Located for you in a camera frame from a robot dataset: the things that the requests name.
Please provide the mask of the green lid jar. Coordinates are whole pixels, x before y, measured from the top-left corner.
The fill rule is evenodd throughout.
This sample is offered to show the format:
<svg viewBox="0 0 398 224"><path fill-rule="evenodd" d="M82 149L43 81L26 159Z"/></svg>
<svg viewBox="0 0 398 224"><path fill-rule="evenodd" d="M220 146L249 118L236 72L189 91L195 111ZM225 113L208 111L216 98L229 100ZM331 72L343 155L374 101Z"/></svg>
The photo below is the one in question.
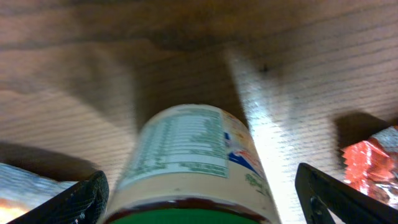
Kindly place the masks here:
<svg viewBox="0 0 398 224"><path fill-rule="evenodd" d="M254 141L232 114L178 105L142 127L101 223L279 223Z"/></svg>

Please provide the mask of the small orange snack box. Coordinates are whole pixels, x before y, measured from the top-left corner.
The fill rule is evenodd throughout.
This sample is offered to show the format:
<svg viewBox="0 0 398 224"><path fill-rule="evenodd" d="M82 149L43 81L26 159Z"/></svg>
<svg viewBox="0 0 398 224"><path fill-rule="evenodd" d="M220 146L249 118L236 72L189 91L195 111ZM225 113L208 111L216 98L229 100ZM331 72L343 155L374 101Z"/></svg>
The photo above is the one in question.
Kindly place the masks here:
<svg viewBox="0 0 398 224"><path fill-rule="evenodd" d="M1 164L1 223L8 223L76 184Z"/></svg>

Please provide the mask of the red chocolate bar wrapper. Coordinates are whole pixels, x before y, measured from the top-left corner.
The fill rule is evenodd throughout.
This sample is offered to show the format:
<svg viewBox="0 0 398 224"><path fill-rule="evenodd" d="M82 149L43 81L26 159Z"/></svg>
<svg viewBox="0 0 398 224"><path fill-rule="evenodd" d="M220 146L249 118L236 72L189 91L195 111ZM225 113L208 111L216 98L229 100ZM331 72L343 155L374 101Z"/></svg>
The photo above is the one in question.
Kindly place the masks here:
<svg viewBox="0 0 398 224"><path fill-rule="evenodd" d="M397 208L397 126L344 148L343 159L346 184Z"/></svg>

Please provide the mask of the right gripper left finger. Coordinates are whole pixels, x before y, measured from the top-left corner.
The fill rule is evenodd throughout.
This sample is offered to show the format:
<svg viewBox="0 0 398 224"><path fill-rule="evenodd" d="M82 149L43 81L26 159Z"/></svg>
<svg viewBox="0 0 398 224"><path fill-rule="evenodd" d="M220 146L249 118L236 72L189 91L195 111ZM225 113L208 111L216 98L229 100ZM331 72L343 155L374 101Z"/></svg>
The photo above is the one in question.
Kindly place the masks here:
<svg viewBox="0 0 398 224"><path fill-rule="evenodd" d="M95 224L106 210L109 185L97 170L37 208L7 224Z"/></svg>

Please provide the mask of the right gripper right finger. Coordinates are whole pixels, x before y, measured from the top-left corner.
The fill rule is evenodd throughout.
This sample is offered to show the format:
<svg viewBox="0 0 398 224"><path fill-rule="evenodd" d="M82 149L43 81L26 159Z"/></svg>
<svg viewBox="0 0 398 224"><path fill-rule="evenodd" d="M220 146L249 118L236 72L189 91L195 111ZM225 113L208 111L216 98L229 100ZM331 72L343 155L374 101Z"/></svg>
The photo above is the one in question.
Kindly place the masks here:
<svg viewBox="0 0 398 224"><path fill-rule="evenodd" d="M308 224L395 224L397 210L379 202L306 163L298 165L295 189Z"/></svg>

